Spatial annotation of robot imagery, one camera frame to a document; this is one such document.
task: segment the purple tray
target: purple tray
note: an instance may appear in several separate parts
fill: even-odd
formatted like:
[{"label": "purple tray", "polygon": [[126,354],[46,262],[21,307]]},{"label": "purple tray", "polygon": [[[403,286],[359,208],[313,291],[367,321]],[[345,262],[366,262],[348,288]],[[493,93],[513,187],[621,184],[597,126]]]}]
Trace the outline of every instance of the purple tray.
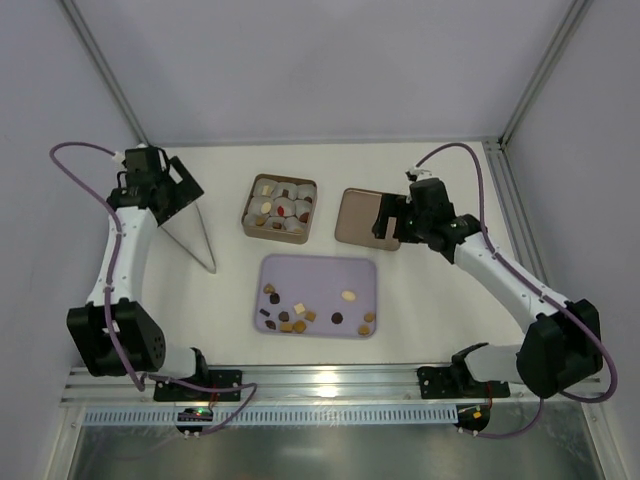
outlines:
[{"label": "purple tray", "polygon": [[[272,305],[269,295],[263,293],[265,285],[273,285],[280,295],[280,303]],[[356,294],[354,302],[343,300],[341,294],[350,290]],[[308,311],[316,313],[313,322],[304,320],[307,329],[300,336],[369,338],[376,331],[377,318],[364,321],[368,312],[377,313],[377,272],[375,264],[366,258],[318,257],[308,255],[269,255],[262,261],[260,282],[254,312],[254,324],[263,333],[298,336],[295,332],[280,332],[278,315],[289,313],[290,323],[303,318],[297,316],[293,306],[302,303]],[[264,309],[269,317],[260,313]],[[336,325],[331,316],[339,312],[342,323]],[[266,320],[273,320],[276,330],[270,330]],[[358,334],[358,327],[367,325],[368,336]]]}]

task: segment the white table surface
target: white table surface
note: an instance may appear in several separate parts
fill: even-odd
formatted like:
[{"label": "white table surface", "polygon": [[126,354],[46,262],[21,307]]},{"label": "white table surface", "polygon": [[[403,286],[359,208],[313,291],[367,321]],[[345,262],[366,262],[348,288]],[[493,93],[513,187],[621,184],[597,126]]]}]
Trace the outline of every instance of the white table surface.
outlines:
[{"label": "white table surface", "polygon": [[[482,146],[470,144],[485,175],[492,237],[511,253]],[[424,245],[397,252],[339,243],[334,230],[342,193],[358,187],[407,193],[404,171],[435,143],[198,147],[170,149],[205,191],[199,200],[216,256],[211,275],[165,234],[153,240],[143,306],[177,345],[196,346],[210,364],[340,364],[444,362],[469,345],[522,340],[506,310],[473,278]],[[458,214],[478,214],[478,187],[468,153],[450,149],[428,162],[442,178]],[[313,179],[318,204],[309,241],[290,245],[244,235],[240,215],[259,173]],[[204,243],[195,221],[181,238]],[[359,256],[378,268],[378,329],[366,340],[265,335],[253,326],[262,259],[272,253]]]}]

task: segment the wire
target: wire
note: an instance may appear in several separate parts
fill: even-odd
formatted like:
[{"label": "wire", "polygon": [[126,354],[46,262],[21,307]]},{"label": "wire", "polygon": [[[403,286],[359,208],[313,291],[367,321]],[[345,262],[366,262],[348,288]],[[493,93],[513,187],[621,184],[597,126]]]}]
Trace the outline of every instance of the wire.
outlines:
[{"label": "wire", "polygon": [[460,147],[465,149],[467,152],[469,152],[469,154],[471,155],[471,158],[473,159],[473,163],[475,164],[476,174],[478,177],[478,195],[479,195],[479,205],[480,205],[480,230],[482,232],[484,241],[487,244],[487,247],[489,248],[489,251],[491,252],[491,254],[517,280],[519,280],[520,283],[522,283],[525,287],[531,290],[536,296],[540,297],[542,300],[547,302],[552,307],[556,308],[563,315],[565,315],[569,320],[571,320],[571,322],[573,322],[573,324],[575,324],[585,334],[585,336],[591,342],[593,342],[593,344],[600,351],[600,353],[602,354],[602,357],[605,359],[607,363],[607,367],[609,368],[609,373],[610,373],[610,383],[609,383],[609,388],[602,395],[598,397],[589,398],[589,397],[580,397],[564,391],[560,392],[560,394],[564,395],[567,398],[570,398],[571,400],[575,400],[582,403],[601,403],[610,399],[615,393],[616,389],[618,388],[618,370],[613,361],[613,357],[609,354],[609,351],[606,349],[606,347],[603,345],[600,339],[596,337],[596,335],[585,324],[583,324],[580,321],[580,319],[578,319],[578,317],[576,317],[573,313],[571,313],[564,305],[561,305],[559,302],[549,297],[548,295],[543,294],[542,290],[540,290],[536,285],[531,283],[524,275],[522,275],[518,270],[516,270],[511,265],[511,263],[496,250],[496,247],[491,242],[491,239],[489,238],[489,233],[487,231],[487,224],[485,221],[484,184],[482,180],[482,170],[480,168],[480,160],[478,159],[478,156],[473,151],[473,149],[468,145],[460,142],[447,143],[445,145],[442,145],[436,148],[432,152],[428,153],[422,160],[420,160],[416,164],[416,168],[420,168],[420,166],[422,166],[424,162],[429,160],[434,155],[440,153],[441,151],[446,150],[448,148],[453,148],[453,147]]}]

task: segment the nut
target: nut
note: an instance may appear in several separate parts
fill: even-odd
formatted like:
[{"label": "nut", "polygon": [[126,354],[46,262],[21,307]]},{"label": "nut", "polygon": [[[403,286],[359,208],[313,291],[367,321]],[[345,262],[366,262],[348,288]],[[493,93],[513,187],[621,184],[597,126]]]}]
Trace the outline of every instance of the nut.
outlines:
[{"label": "nut", "polygon": [[342,299],[346,302],[355,302],[356,294],[351,290],[345,290],[344,292],[342,292]]},{"label": "nut", "polygon": [[302,320],[298,320],[293,324],[293,329],[296,331],[296,333],[302,333],[307,329],[307,324]]}]

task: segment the white wall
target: white wall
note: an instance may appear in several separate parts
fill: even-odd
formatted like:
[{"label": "white wall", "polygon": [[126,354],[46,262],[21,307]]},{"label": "white wall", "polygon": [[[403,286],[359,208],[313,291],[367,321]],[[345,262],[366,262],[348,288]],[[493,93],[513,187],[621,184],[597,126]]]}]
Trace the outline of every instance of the white wall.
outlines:
[{"label": "white wall", "polygon": [[151,141],[182,146],[498,136],[570,3],[76,1]]},{"label": "white wall", "polygon": [[630,478],[637,446],[640,3],[594,2],[510,148],[553,283],[600,310],[620,388],[607,406]]},{"label": "white wall", "polygon": [[[106,215],[48,160],[55,143],[133,143],[52,0],[0,2],[0,465],[29,479],[51,447],[57,404],[78,361],[66,311],[82,305],[106,239]],[[106,155],[65,160],[106,193]]]}]

